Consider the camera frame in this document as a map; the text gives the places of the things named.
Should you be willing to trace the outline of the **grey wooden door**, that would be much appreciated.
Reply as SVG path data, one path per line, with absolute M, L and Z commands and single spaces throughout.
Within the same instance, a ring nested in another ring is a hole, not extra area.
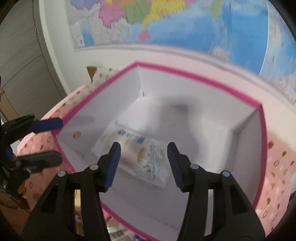
M 1 116 L 42 118 L 66 95 L 45 43 L 39 1 L 14 1 L 1 19 Z

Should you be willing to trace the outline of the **pink patterned bed sheet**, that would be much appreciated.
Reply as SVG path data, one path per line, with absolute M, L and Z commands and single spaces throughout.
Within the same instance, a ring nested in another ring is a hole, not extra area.
M 284 216 L 291 193 L 290 179 L 295 173 L 295 151 L 272 132 L 267 134 L 267 165 L 262 193 L 255 209 L 264 231 L 269 235 Z M 19 156 L 57 150 L 50 132 L 25 136 L 17 147 Z M 59 170 L 68 171 L 65 164 L 32 174 L 25 182 L 23 194 L 33 209 Z

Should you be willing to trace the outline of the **white patterned pillow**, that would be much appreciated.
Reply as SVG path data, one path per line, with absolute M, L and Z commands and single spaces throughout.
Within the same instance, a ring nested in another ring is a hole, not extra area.
M 104 66 L 87 66 L 86 68 L 91 79 L 91 84 L 94 86 L 103 84 L 119 72 L 117 69 L 106 68 Z

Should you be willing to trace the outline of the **pink-rimmed white storage box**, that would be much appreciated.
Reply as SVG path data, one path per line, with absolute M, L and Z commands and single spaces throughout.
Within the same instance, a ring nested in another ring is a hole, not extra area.
M 260 102 L 217 81 L 164 66 L 134 63 L 95 88 L 53 134 L 72 172 L 104 154 L 107 128 L 117 124 L 167 145 L 174 142 L 209 172 L 228 170 L 256 206 L 266 167 L 266 126 Z M 156 187 L 117 170 L 100 196 L 103 208 L 148 240 L 176 240 L 188 195 L 173 177 Z

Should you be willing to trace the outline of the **colourful wall map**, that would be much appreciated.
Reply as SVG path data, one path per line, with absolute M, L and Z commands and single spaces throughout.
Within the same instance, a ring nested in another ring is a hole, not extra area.
M 295 103 L 295 39 L 269 1 L 66 1 L 76 49 L 155 44 L 248 69 Z

